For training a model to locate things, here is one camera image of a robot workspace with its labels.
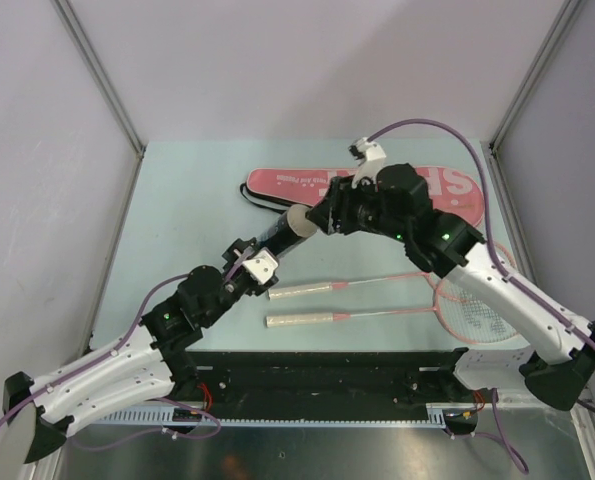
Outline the black shuttlecock tube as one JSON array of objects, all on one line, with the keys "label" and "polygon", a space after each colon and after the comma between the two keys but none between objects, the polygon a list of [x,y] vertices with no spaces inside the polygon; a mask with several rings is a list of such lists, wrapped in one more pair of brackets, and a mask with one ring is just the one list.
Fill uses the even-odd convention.
[{"label": "black shuttlecock tube", "polygon": [[307,239],[295,235],[287,223],[286,210],[265,232],[257,237],[260,249],[267,248],[277,259],[281,259]]}]

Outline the pink badminton racket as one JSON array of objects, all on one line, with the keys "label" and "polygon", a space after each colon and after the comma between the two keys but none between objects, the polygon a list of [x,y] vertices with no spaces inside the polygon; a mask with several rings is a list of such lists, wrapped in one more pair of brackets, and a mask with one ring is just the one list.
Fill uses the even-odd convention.
[{"label": "pink badminton racket", "polygon": [[458,296],[457,294],[447,293],[446,289],[440,285],[440,281],[435,281],[434,276],[432,274],[424,272],[404,273],[381,278],[370,278],[354,281],[326,281],[314,284],[302,284],[289,287],[273,287],[267,292],[267,295],[270,300],[279,300],[290,297],[296,297],[300,295],[331,292],[335,290],[345,289],[351,286],[405,279],[424,279],[426,283],[433,289],[433,291],[436,292],[440,297],[457,303],[466,302],[466,298],[464,296]]},{"label": "pink badminton racket", "polygon": [[492,345],[505,342],[519,336],[518,331],[506,322],[502,316],[491,307],[477,299],[475,295],[436,275],[435,281],[440,281],[449,294],[457,294],[466,298],[465,303],[457,303],[440,297],[424,281],[431,290],[431,303],[428,306],[407,308],[389,308],[386,310],[372,310],[364,312],[329,311],[295,314],[277,314],[265,317],[264,324],[268,328],[314,325],[340,322],[354,318],[367,318],[389,315],[430,314],[448,334],[457,340],[471,345]]}]

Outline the pink racket bag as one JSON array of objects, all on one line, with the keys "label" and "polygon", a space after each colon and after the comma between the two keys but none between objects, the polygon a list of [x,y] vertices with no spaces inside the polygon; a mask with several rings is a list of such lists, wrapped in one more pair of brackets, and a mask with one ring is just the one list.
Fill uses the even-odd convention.
[{"label": "pink racket bag", "polygon": [[[258,199],[276,205],[280,210],[291,205],[314,206],[326,194],[336,176],[353,176],[355,169],[286,169],[257,168],[240,186],[251,200]],[[436,208],[462,217],[475,227],[484,219],[484,196],[480,185],[459,170],[442,166],[419,166]]]}]

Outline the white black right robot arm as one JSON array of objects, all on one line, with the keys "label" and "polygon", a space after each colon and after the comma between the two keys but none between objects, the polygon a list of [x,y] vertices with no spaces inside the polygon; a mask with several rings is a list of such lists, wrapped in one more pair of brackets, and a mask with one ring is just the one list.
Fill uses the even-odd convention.
[{"label": "white black right robot arm", "polygon": [[426,180],[411,165],[387,166],[372,180],[335,177],[306,217],[326,234],[362,231],[402,243],[419,270],[469,292],[530,344],[533,352],[516,377],[534,397],[561,411],[577,404],[595,373],[595,321],[503,264],[494,245],[463,218],[435,208]]}]

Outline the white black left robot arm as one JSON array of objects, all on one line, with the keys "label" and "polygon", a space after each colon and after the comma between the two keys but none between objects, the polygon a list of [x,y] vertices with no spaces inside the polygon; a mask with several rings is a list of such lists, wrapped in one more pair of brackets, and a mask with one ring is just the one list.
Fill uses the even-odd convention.
[{"label": "white black left robot arm", "polygon": [[175,292],[153,308],[140,305],[128,330],[107,345],[41,377],[9,376],[2,420],[26,429],[14,436],[22,463],[49,456],[107,414],[170,395],[191,397],[198,376],[187,348],[243,296],[274,286],[287,251],[271,238],[238,239],[223,268],[201,265],[172,277]]}]

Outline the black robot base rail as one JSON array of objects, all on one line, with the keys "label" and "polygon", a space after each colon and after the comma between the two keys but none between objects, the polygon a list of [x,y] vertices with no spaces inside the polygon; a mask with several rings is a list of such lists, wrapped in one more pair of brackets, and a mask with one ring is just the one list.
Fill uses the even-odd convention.
[{"label": "black robot base rail", "polygon": [[188,351],[168,397],[244,423],[425,420],[430,404],[492,400],[454,376],[466,352]]}]

